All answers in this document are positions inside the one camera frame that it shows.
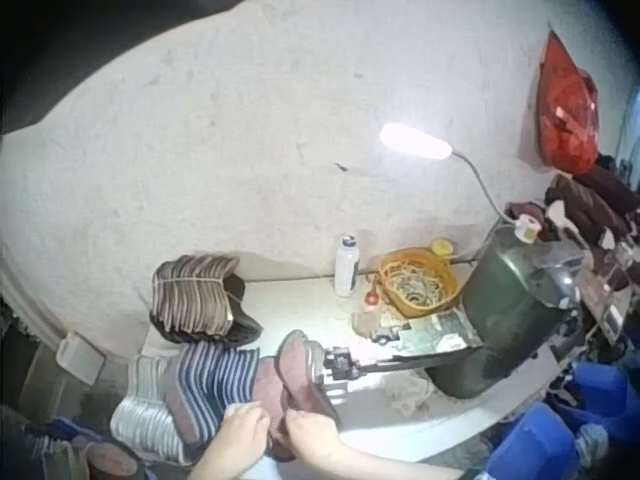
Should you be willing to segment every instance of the red bag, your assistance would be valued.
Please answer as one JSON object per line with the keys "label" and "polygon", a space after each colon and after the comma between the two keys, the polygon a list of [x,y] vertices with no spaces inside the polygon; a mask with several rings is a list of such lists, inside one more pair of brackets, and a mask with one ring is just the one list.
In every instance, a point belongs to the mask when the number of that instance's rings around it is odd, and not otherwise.
{"label": "red bag", "polygon": [[538,141],[548,165],[563,172],[588,172],[598,156],[598,93],[551,32],[540,65]]}

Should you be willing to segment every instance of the lamp arm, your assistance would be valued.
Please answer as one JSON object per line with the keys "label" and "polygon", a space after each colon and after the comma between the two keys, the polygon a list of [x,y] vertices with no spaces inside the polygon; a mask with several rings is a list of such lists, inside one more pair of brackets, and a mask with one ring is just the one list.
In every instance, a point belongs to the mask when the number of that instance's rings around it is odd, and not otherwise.
{"label": "lamp arm", "polygon": [[498,214],[498,216],[502,220],[504,220],[505,222],[508,222],[508,223],[511,223],[511,224],[515,224],[516,223],[515,220],[509,218],[502,210],[500,210],[498,208],[498,205],[493,200],[493,197],[489,193],[489,189],[487,188],[487,185],[484,183],[484,180],[482,180],[482,177],[480,176],[480,172],[478,171],[476,166],[473,164],[473,162],[471,160],[469,160],[467,157],[465,157],[463,154],[461,154],[460,152],[456,151],[456,150],[453,151],[452,155],[458,157],[460,160],[462,160],[464,163],[466,163],[467,166],[471,169],[471,171],[473,172],[473,174],[476,177],[476,180],[478,180],[478,183],[480,184],[480,187],[482,188],[482,193],[484,193],[484,196],[487,198],[487,200],[489,200],[489,203],[491,204],[491,207],[495,210],[495,212]]}

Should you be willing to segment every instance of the orange basket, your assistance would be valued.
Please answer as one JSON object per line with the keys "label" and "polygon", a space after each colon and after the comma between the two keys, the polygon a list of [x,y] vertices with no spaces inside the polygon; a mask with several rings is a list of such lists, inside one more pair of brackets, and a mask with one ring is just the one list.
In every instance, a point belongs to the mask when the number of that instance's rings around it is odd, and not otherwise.
{"label": "orange basket", "polygon": [[406,318],[444,310],[458,293],[458,281],[449,264],[426,248],[390,253],[378,271],[384,294]]}

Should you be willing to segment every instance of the blue container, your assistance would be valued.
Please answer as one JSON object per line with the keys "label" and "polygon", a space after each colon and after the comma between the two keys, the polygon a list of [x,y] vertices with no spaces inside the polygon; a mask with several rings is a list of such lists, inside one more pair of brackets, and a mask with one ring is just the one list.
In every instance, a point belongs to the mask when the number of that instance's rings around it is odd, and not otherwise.
{"label": "blue container", "polygon": [[617,367],[580,362],[570,382],[584,401],[573,408],[551,399],[550,403],[573,431],[582,425],[602,425],[619,445],[640,443],[640,398],[627,376]]}
{"label": "blue container", "polygon": [[579,464],[571,430],[551,408],[538,403],[493,452],[485,470],[496,479],[566,480]]}

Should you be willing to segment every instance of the white wall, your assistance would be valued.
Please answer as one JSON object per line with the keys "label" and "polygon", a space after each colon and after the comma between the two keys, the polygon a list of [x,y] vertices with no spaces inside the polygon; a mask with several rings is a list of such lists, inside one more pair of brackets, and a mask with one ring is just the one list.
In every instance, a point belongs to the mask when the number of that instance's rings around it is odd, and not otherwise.
{"label": "white wall", "polygon": [[128,52],[4,138],[4,255],[65,326],[128,356],[154,268],[182,253],[241,252],[265,279],[330,272],[343,232],[368,259],[434,235],[477,245],[494,215],[471,173],[377,136],[410,122],[471,156],[499,202],[539,196],[548,22],[598,86],[611,152],[638,72],[589,1],[248,1]]}

